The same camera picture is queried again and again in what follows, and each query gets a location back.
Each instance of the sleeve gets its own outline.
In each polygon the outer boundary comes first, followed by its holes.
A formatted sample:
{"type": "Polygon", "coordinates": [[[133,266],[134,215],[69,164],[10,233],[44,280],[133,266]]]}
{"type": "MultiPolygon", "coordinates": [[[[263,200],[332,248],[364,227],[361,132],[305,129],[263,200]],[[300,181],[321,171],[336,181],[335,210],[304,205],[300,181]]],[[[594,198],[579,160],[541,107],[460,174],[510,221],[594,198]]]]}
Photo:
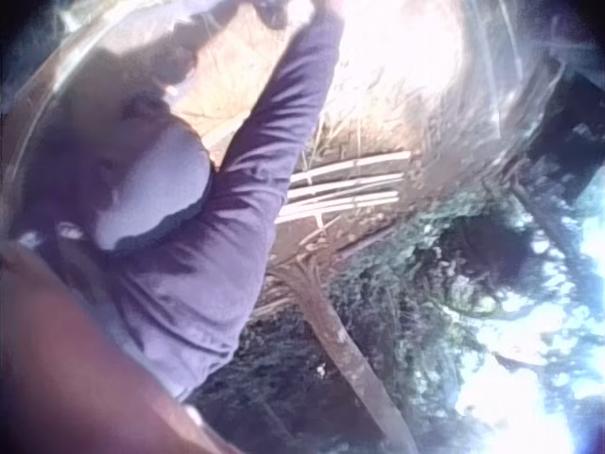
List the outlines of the sleeve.
{"type": "Polygon", "coordinates": [[[262,287],[290,176],[332,83],[342,30],[336,15],[316,14],[233,138],[201,213],[161,244],[109,264],[126,328],[152,372],[182,384],[181,394],[237,347],[262,287]]]}

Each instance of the purple sleeve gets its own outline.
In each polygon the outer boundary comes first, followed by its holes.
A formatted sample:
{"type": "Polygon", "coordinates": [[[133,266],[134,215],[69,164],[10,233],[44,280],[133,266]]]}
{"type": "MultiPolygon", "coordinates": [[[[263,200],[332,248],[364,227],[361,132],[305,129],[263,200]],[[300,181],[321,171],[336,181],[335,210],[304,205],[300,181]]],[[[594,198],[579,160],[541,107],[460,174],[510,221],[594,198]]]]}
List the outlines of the purple sleeve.
{"type": "Polygon", "coordinates": [[[332,82],[342,29],[339,18],[321,13],[294,37],[233,138],[202,212],[162,244],[111,263],[130,335],[160,381],[182,385],[181,395],[237,347],[290,176],[332,82]]]}

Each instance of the person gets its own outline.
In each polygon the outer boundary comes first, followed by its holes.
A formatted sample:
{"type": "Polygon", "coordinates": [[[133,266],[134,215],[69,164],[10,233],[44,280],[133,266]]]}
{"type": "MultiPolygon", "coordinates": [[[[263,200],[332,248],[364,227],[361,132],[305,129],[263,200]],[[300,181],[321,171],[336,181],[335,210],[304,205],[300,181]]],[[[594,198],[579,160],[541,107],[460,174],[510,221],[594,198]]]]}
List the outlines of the person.
{"type": "Polygon", "coordinates": [[[235,452],[180,402],[232,358],[260,293],[334,75],[343,2],[316,2],[217,171],[145,96],[116,129],[118,162],[69,134],[43,141],[52,167],[32,165],[1,251],[2,411],[25,450],[235,452]],[[102,296],[70,276],[65,238],[95,257],[102,296]]]}

